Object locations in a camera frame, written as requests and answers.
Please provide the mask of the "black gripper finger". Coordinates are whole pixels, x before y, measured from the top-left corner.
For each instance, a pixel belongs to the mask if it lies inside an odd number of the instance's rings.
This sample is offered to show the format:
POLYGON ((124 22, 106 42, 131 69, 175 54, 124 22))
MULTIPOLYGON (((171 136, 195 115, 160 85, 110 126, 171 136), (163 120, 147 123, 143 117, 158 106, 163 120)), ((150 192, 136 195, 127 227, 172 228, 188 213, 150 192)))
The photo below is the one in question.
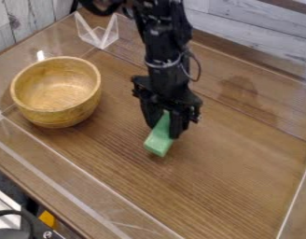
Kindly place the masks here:
POLYGON ((179 139, 183 132, 190 127, 190 111, 186 109, 183 111, 174 110, 171 112, 171 126, 170 126, 170 136, 172 139, 179 139))
POLYGON ((151 99, 142 100, 142 110, 148 127, 154 129, 163 116, 163 105, 151 99))

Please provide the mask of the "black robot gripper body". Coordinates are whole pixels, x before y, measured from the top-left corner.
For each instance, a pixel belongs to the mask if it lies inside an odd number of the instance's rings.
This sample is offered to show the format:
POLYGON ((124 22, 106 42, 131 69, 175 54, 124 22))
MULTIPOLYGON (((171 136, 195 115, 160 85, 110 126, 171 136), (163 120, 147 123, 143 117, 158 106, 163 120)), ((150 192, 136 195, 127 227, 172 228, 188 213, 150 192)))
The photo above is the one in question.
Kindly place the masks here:
POLYGON ((134 95, 140 99, 151 99, 163 105, 163 111, 190 111, 190 119, 199 122, 203 100, 190 89, 190 60, 180 60, 171 67, 148 67, 148 76, 135 76, 134 95))

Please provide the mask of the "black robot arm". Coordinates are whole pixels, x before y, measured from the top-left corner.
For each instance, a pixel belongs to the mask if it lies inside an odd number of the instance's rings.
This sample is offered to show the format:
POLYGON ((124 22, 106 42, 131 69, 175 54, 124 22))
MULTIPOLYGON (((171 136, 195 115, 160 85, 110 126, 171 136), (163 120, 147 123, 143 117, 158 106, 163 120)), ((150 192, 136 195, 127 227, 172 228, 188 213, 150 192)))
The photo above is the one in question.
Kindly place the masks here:
POLYGON ((183 0, 78 0, 98 16, 122 10, 136 22, 146 46, 146 76, 132 78, 134 95, 140 99, 144 119, 156 127, 163 113, 170 113, 168 135, 178 139, 190 123, 202 116, 203 100, 190 88, 191 62, 188 48, 194 27, 187 18, 183 0))

